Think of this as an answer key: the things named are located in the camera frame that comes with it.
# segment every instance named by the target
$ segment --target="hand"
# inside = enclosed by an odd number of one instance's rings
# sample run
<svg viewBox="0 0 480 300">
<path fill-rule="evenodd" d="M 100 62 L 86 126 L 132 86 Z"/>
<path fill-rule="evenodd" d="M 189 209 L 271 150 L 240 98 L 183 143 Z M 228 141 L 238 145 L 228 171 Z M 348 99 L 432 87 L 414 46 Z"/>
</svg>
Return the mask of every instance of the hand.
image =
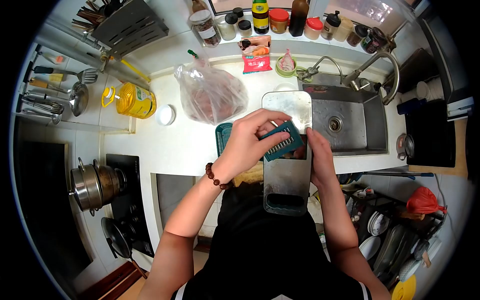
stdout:
<svg viewBox="0 0 480 300">
<path fill-rule="evenodd" d="M 283 112 L 261 108 L 234 121 L 225 150 L 212 166 L 215 178 L 227 183 L 255 166 L 268 149 L 290 137 L 288 132 L 277 132 L 259 141 L 259 137 L 275 128 L 270 121 L 281 125 L 290 119 Z"/>
<path fill-rule="evenodd" d="M 312 183 L 319 190 L 332 183 L 338 184 L 330 143 L 317 130 L 312 128 L 307 128 L 307 137 L 313 152 Z"/>
</svg>

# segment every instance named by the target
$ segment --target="spatula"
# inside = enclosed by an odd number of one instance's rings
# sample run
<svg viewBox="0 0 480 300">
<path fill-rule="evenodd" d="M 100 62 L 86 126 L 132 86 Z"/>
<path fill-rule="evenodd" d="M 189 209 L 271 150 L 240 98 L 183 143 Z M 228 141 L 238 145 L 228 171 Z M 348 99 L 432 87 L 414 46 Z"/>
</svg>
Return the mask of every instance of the spatula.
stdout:
<svg viewBox="0 0 480 300">
<path fill-rule="evenodd" d="M 83 70 L 80 73 L 75 73 L 75 72 L 66 71 L 66 70 L 36 66 L 33 69 L 33 72 L 35 74 L 58 74 L 59 73 L 59 74 L 75 75 L 78 77 L 78 80 L 84 84 L 94 84 L 98 78 L 98 70 L 93 68 Z"/>
</svg>

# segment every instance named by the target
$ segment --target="cooking oil jug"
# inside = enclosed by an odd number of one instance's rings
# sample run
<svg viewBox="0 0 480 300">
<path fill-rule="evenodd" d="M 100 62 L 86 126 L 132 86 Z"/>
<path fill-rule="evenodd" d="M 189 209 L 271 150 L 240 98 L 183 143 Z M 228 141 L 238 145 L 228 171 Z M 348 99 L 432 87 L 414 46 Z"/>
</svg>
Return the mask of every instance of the cooking oil jug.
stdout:
<svg viewBox="0 0 480 300">
<path fill-rule="evenodd" d="M 139 86 L 124 83 L 116 88 L 106 87 L 102 95 L 102 106 L 107 107 L 117 100 L 117 113 L 139 119 L 146 119 L 156 110 L 155 95 Z"/>
</svg>

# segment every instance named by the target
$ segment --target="kitchen sink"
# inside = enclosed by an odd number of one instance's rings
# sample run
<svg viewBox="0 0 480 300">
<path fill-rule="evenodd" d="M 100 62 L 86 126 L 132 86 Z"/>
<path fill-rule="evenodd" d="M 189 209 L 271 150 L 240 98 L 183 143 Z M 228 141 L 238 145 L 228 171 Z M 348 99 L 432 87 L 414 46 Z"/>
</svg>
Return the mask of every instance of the kitchen sink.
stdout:
<svg viewBox="0 0 480 300">
<path fill-rule="evenodd" d="M 311 83 L 298 80 L 299 89 L 312 97 L 313 128 L 329 142 L 333 156 L 388 153 L 385 106 L 375 82 L 358 78 L 354 91 L 340 84 L 340 76 L 318 73 Z"/>
</svg>

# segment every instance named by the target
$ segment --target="gas stove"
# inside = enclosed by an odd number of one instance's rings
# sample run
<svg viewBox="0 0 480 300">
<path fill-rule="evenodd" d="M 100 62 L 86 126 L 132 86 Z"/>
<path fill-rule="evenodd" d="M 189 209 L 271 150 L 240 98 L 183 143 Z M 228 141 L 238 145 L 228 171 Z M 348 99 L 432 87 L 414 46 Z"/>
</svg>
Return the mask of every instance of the gas stove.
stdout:
<svg viewBox="0 0 480 300">
<path fill-rule="evenodd" d="M 113 218 L 128 228 L 125 235 L 131 238 L 134 249 L 154 257 L 142 202 L 138 156 L 107 154 L 106 165 L 121 170 L 124 175 L 123 190 L 111 202 Z"/>
</svg>

